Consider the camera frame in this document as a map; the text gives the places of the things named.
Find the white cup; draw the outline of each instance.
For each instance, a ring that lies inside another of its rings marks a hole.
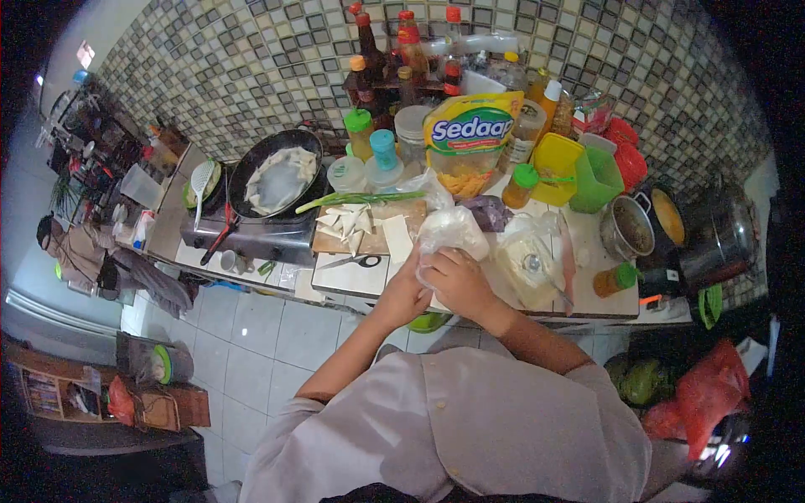
[[[227,249],[221,254],[221,269],[235,274],[250,273],[254,272],[254,264],[247,264],[243,257]]]

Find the stainless steel stove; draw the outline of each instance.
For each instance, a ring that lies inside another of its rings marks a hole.
[[[313,235],[316,233],[317,208],[297,215],[294,210],[330,192],[327,170],[322,168],[304,196],[292,208],[266,219],[244,218],[238,229],[231,233],[218,250],[231,249],[248,258],[276,260],[301,266],[314,266]],[[188,213],[182,220],[180,232],[187,246],[208,249],[224,229],[223,205],[211,216],[203,216],[198,230],[193,230],[193,216]]]

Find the mosaic tile wall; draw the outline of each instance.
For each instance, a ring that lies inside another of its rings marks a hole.
[[[318,121],[338,145],[350,106],[341,84],[358,50],[350,2],[153,0],[98,75],[143,126],[156,113],[174,118],[220,160],[240,159],[302,120]],[[447,27],[446,2],[363,3],[381,50],[403,9],[428,38]],[[514,33],[532,71],[548,68],[578,97],[592,88],[613,96],[616,114],[640,135],[650,179],[683,204],[706,190],[714,170],[742,184],[769,152],[750,83],[695,0],[452,3],[465,33]],[[743,284],[731,287],[738,299],[754,292]]]

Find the hand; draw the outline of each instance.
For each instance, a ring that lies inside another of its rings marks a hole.
[[[418,264],[419,243],[416,243],[369,315],[389,332],[410,323],[431,304],[433,292],[423,287],[415,276]]]
[[[436,288],[436,298],[450,311],[483,325],[501,300],[492,292],[478,262],[462,249],[441,247],[422,257],[422,278]]]

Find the window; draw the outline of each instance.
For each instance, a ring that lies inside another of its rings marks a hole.
[[[81,66],[84,67],[84,70],[89,68],[89,65],[93,62],[93,58],[95,57],[95,51],[89,46],[87,41],[81,42],[81,46],[78,47],[78,52],[76,53],[78,56],[78,60],[81,62]]]

